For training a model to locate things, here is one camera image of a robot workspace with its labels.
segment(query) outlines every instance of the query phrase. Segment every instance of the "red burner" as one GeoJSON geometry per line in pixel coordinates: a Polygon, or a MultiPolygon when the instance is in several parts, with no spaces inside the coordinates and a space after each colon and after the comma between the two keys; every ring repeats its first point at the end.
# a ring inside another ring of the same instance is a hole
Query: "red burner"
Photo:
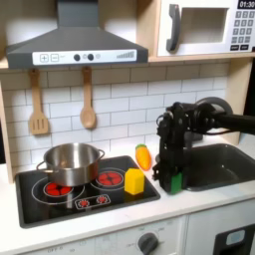
{"type": "Polygon", "coordinates": [[[105,196],[100,196],[97,199],[97,203],[106,203],[108,201],[108,199],[105,196]]]}
{"type": "Polygon", "coordinates": [[[49,183],[45,187],[45,192],[51,196],[67,195],[72,190],[72,187],[62,187],[56,183],[49,183]]]}
{"type": "Polygon", "coordinates": [[[82,207],[87,207],[87,206],[90,205],[90,202],[87,201],[87,200],[82,200],[82,201],[80,202],[80,205],[81,205],[82,207]]]}
{"type": "Polygon", "coordinates": [[[123,181],[123,176],[117,172],[104,172],[98,177],[99,184],[103,186],[115,186],[123,181]]]}

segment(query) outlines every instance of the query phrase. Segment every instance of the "microwave keypad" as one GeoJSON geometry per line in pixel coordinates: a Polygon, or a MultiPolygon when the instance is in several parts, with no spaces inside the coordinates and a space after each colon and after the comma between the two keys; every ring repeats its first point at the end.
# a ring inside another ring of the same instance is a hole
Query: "microwave keypad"
{"type": "Polygon", "coordinates": [[[231,51],[247,51],[251,41],[255,11],[237,11],[235,14],[231,51]]]}

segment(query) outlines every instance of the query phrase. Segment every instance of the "yellow cube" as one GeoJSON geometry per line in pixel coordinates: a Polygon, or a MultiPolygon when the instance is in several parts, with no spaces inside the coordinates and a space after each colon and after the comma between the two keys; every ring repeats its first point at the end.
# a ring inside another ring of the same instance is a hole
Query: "yellow cube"
{"type": "Polygon", "coordinates": [[[140,169],[130,168],[125,175],[125,192],[137,195],[144,191],[144,174],[140,169]]]}

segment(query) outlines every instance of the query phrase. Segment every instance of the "wooden spatula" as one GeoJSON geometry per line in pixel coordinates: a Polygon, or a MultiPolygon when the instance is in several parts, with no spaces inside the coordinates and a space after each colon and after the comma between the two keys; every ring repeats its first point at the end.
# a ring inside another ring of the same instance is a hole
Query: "wooden spatula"
{"type": "Polygon", "coordinates": [[[40,73],[38,70],[29,71],[29,76],[32,85],[32,98],[34,112],[29,119],[29,128],[32,134],[42,134],[49,131],[49,123],[42,112],[41,95],[39,88],[40,73]]]}
{"type": "Polygon", "coordinates": [[[96,115],[92,108],[92,70],[83,68],[84,75],[84,108],[81,112],[81,122],[84,128],[94,128],[96,126],[96,115]]]}

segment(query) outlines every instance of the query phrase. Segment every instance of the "white countertop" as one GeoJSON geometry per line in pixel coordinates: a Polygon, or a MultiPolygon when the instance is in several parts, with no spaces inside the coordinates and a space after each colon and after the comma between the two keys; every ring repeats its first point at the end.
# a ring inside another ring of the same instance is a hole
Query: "white countertop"
{"type": "MultiPolygon", "coordinates": [[[[210,137],[198,144],[223,142],[226,141],[220,137],[210,137]]],[[[153,156],[158,152],[156,147],[149,149],[153,156]]],[[[134,149],[120,149],[107,157],[121,154],[134,157],[134,149]]],[[[28,252],[255,197],[255,181],[202,192],[181,191],[172,196],[151,179],[152,170],[145,175],[159,192],[159,200],[23,229],[19,224],[15,184],[8,183],[6,166],[0,165],[0,254],[28,252]]]]}

